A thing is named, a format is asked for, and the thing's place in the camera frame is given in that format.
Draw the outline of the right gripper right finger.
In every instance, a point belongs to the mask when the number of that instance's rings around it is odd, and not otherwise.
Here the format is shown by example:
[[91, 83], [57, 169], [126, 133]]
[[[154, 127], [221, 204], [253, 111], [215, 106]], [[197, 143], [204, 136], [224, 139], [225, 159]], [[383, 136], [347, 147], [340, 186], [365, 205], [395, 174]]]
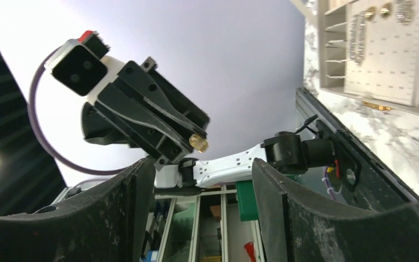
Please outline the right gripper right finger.
[[268, 261], [419, 261], [419, 202], [384, 212], [345, 205], [252, 163]]

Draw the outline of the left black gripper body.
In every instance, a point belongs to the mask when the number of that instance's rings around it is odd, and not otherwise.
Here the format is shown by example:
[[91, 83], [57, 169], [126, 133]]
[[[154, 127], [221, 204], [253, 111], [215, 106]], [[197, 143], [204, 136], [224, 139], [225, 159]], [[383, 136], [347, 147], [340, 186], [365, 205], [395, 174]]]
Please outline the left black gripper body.
[[148, 153], [157, 170], [208, 149], [209, 116], [157, 72], [152, 57], [142, 64], [100, 61], [107, 74], [86, 96], [88, 104]]

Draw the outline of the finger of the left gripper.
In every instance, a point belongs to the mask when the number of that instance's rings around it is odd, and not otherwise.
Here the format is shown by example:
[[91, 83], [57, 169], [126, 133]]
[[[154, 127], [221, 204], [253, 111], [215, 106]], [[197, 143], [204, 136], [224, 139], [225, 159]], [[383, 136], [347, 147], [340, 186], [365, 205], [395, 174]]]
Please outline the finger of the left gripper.
[[118, 78], [125, 83], [123, 92], [163, 119], [184, 139], [193, 134], [207, 138], [208, 115], [157, 72], [156, 67], [151, 62], [143, 65], [127, 62], [118, 72]]
[[175, 129], [137, 100], [128, 98], [112, 83], [108, 84], [98, 94], [97, 102], [112, 111], [114, 114], [132, 123], [153, 128], [161, 132], [186, 153], [191, 153], [193, 151], [190, 145], [184, 141], [183, 136], [181, 136]]

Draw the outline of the pink jewelry box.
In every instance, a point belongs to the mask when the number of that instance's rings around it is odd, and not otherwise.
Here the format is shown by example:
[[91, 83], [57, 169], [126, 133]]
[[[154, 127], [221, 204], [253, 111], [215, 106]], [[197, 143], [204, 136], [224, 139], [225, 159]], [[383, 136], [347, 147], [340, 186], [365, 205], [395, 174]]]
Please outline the pink jewelry box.
[[[389, 19], [379, 11], [393, 3]], [[396, 1], [318, 1], [320, 88], [324, 91], [419, 115], [419, 1], [411, 24], [396, 21]], [[351, 20], [366, 13], [365, 60], [349, 59]]]

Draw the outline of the small gold earring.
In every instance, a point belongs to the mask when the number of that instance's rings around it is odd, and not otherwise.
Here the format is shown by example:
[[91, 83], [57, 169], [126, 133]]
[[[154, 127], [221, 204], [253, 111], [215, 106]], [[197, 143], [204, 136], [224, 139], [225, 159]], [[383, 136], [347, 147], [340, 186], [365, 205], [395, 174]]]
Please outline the small gold earring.
[[189, 144], [191, 147], [193, 147], [195, 150], [197, 150], [200, 153], [204, 153], [208, 149], [208, 141], [207, 139], [201, 137], [198, 134], [193, 134], [189, 138]]

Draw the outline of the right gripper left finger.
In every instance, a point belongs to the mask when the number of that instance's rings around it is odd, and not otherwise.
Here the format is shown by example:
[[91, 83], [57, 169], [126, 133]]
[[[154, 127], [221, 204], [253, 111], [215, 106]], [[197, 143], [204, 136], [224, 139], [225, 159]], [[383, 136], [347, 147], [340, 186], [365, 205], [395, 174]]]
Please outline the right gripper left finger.
[[154, 178], [146, 157], [36, 213], [0, 217], [0, 261], [139, 261]]

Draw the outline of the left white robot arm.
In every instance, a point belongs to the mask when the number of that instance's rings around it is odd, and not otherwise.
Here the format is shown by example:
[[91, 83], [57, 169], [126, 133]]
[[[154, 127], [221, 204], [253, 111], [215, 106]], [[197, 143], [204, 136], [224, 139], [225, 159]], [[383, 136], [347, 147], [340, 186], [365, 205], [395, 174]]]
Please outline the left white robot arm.
[[110, 56], [84, 58], [81, 72], [87, 81], [85, 140], [143, 149], [154, 160], [156, 189], [198, 192], [249, 180], [255, 159], [288, 175], [304, 174], [336, 159], [330, 138], [302, 140], [296, 132], [279, 132], [240, 153], [213, 160], [190, 158], [208, 147], [209, 118], [157, 72], [151, 58], [143, 64]]

